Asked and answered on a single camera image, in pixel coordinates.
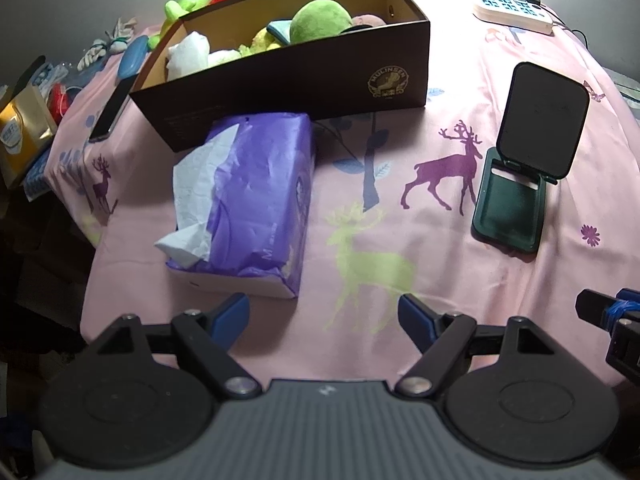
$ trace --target flower pattern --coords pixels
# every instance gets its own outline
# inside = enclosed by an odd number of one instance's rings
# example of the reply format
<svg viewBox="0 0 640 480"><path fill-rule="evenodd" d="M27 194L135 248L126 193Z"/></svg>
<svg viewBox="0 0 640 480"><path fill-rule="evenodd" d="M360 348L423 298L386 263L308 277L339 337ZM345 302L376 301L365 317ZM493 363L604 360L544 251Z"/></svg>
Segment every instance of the flower pattern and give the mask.
<svg viewBox="0 0 640 480"><path fill-rule="evenodd" d="M591 247L595 247L600 243L600 233L595 227L585 224L580 229L580 232L582 233L582 239L587 240Z"/></svg>

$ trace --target white tissue paper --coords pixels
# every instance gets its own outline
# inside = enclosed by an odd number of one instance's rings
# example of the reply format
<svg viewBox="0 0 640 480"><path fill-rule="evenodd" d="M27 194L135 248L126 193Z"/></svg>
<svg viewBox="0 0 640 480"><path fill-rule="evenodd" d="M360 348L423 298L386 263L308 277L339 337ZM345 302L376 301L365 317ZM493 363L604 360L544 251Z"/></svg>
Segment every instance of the white tissue paper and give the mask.
<svg viewBox="0 0 640 480"><path fill-rule="evenodd" d="M192 32L177 45L169 47L168 57L167 81L209 68L209 40Z"/></svg>
<svg viewBox="0 0 640 480"><path fill-rule="evenodd" d="M216 189L216 170L229 155L239 124L223 130L174 166L174 205L178 229L154 245L185 269L209 261L207 221Z"/></svg>
<svg viewBox="0 0 640 480"><path fill-rule="evenodd" d="M207 60L209 62L209 67L212 67L228 63L229 61L235 61L241 57L242 56L240 56L240 53L237 50L217 50L209 54Z"/></svg>

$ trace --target tissue pack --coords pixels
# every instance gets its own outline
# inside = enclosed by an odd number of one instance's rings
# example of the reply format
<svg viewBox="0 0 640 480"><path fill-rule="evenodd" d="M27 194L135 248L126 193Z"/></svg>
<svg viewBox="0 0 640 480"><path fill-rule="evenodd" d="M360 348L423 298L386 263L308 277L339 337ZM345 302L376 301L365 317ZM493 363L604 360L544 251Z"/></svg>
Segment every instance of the tissue pack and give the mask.
<svg viewBox="0 0 640 480"><path fill-rule="evenodd" d="M295 298L313 171L306 114L224 118L174 167L178 229L156 242L201 290Z"/></svg>

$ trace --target phone stand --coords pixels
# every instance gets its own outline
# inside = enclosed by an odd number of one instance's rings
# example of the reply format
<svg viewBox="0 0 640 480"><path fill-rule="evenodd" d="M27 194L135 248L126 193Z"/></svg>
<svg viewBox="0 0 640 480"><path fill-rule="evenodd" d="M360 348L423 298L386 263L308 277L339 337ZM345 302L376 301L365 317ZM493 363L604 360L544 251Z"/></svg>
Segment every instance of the phone stand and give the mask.
<svg viewBox="0 0 640 480"><path fill-rule="evenodd" d="M496 147L485 157L474 236L537 252L546 183L569 173L589 102L580 83L530 62L516 65Z"/></svg>

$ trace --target printed logo on box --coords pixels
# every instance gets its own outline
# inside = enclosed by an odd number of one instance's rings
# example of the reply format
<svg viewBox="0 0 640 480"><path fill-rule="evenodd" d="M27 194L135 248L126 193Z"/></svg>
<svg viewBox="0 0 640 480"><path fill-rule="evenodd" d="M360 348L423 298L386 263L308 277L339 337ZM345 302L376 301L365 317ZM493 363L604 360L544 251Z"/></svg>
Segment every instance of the printed logo on box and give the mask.
<svg viewBox="0 0 640 480"><path fill-rule="evenodd" d="M16 117L4 125L0 132L0 140L11 155L20 153L22 149L22 132Z"/></svg>
<svg viewBox="0 0 640 480"><path fill-rule="evenodd" d="M409 75L404 68L390 65L376 70L369 78L367 86L373 97L390 98L403 93L408 82Z"/></svg>

